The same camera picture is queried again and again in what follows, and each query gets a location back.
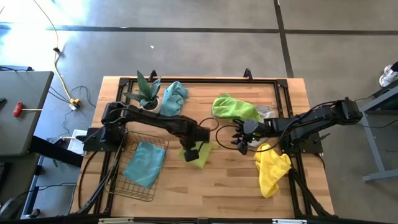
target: teal towel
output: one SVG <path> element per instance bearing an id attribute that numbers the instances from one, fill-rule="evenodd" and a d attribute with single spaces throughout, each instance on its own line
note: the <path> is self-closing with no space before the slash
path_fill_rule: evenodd
<path id="1" fill-rule="evenodd" d="M 159 175 L 165 152 L 165 149 L 151 143 L 141 142 L 123 176 L 149 189 Z"/>
<path id="2" fill-rule="evenodd" d="M 164 116 L 180 114 L 184 99 L 187 98 L 188 90 L 180 82 L 173 82 L 164 91 L 160 114 Z"/>
<path id="3" fill-rule="evenodd" d="M 226 118 L 229 122 L 232 122 L 233 118 L 262 121 L 254 105 L 232 98 L 227 93 L 214 100 L 211 113 L 218 118 Z"/>

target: towel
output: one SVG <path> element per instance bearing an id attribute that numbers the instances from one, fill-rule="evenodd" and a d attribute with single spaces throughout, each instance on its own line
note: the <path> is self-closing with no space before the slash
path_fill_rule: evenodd
<path id="1" fill-rule="evenodd" d="M 270 145 L 262 144 L 258 150 L 269 149 Z M 280 180 L 291 168 L 288 155 L 278 155 L 273 149 L 265 152 L 256 152 L 254 155 L 257 169 L 259 170 L 259 183 L 261 194 L 265 198 L 273 196 L 278 190 Z"/>
<path id="2" fill-rule="evenodd" d="M 201 144 L 202 144 L 202 142 L 196 142 L 196 145 L 193 149 L 199 149 Z M 195 159 L 194 161 L 187 162 L 187 164 L 197 166 L 197 167 L 203 169 L 205 167 L 207 158 L 209 157 L 209 153 L 210 153 L 211 149 L 214 147 L 217 147 L 217 145 L 215 145 L 213 143 L 203 143 L 203 145 L 199 151 L 199 159 Z M 182 160 L 185 161 L 183 149 L 180 150 L 178 156 L 179 156 L 179 158 L 181 158 Z"/>
<path id="3" fill-rule="evenodd" d="M 123 176 L 149 189 L 159 175 L 165 152 L 151 143 L 141 142 Z"/>
<path id="4" fill-rule="evenodd" d="M 188 90 L 180 82 L 173 82 L 164 91 L 160 114 L 164 116 L 180 114 L 184 99 L 187 98 Z"/>
<path id="5" fill-rule="evenodd" d="M 261 122 L 260 115 L 254 105 L 232 98 L 227 93 L 214 100 L 211 112 L 213 116 L 226 118 L 229 122 L 232 122 L 232 118 Z"/>

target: yellow cloth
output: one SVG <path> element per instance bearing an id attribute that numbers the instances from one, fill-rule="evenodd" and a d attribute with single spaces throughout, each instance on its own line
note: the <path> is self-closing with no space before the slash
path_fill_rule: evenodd
<path id="1" fill-rule="evenodd" d="M 270 145 L 261 144 L 258 151 L 269 149 Z M 276 184 L 291 168 L 288 155 L 278 155 L 273 149 L 265 152 L 256 152 L 254 155 L 257 169 L 260 172 L 260 189 L 265 198 L 273 196 L 279 187 Z"/>

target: gray table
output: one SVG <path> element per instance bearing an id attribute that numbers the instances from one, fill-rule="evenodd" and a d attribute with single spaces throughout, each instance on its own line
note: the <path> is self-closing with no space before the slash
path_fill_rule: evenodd
<path id="1" fill-rule="evenodd" d="M 49 91 L 53 72 L 0 72 L 0 162 L 8 162 L 11 169 L 0 191 L 0 202 L 25 192 L 32 183 L 39 155 L 80 167 L 83 157 L 34 136 L 40 111 L 22 111 L 18 117 L 12 112 L 18 102 L 24 108 L 41 109 Z M 34 203 L 28 200 L 27 205 Z"/>
<path id="2" fill-rule="evenodd" d="M 18 117 L 12 112 L 18 102 L 24 108 L 43 108 L 53 72 L 0 72 L 0 157 L 21 156 L 37 152 L 43 156 L 80 167 L 83 157 L 33 135 L 40 111 L 22 111 Z"/>
<path id="3" fill-rule="evenodd" d="M 378 96 L 376 99 L 370 101 L 368 104 L 361 108 L 363 114 L 362 123 L 368 127 L 381 127 L 389 124 L 390 122 L 398 119 L 397 110 L 382 110 L 382 106 L 387 103 L 398 99 L 398 85 L 393 86 L 384 94 Z M 398 177 L 398 169 L 388 169 L 384 158 L 393 159 L 389 152 L 397 153 L 397 136 L 398 136 L 398 123 L 393 123 L 385 128 L 364 128 L 366 137 L 376 162 L 378 172 L 363 176 L 364 181 L 386 179 L 390 177 Z"/>

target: gray floor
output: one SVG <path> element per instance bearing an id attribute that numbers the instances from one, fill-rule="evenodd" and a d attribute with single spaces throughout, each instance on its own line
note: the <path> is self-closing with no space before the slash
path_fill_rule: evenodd
<path id="1" fill-rule="evenodd" d="M 278 28 L 273 0 L 38 2 L 59 25 Z M 286 29 L 398 30 L 395 0 L 279 2 Z M 43 31 L 48 21 L 33 2 L 20 6 L 11 1 L 0 14 L 0 21 L 30 24 L 0 30 L 2 64 L 53 70 L 55 34 Z M 92 101 L 97 100 L 103 76 L 134 75 L 136 70 L 148 74 L 155 69 L 164 76 L 238 77 L 249 67 L 255 77 L 287 76 L 279 34 L 61 31 L 59 35 L 65 55 L 58 63 L 60 73 L 69 89 L 87 86 Z M 311 105 L 344 96 L 369 96 L 379 89 L 381 70 L 398 59 L 396 35 L 287 34 L 286 38 L 294 77 L 305 79 Z M 52 86 L 62 92 L 57 78 Z M 73 95 L 83 100 L 86 117 L 72 113 L 67 116 L 66 127 L 86 129 L 94 108 L 85 102 L 84 90 Z M 65 103 L 48 96 L 36 135 L 51 138 L 64 133 L 61 124 L 68 111 Z M 362 181 L 362 175 L 376 171 L 363 128 L 335 126 L 323 133 L 331 133 L 323 146 L 336 214 L 395 223 L 398 178 L 368 184 Z M 398 154 L 389 157 L 396 161 Z"/>

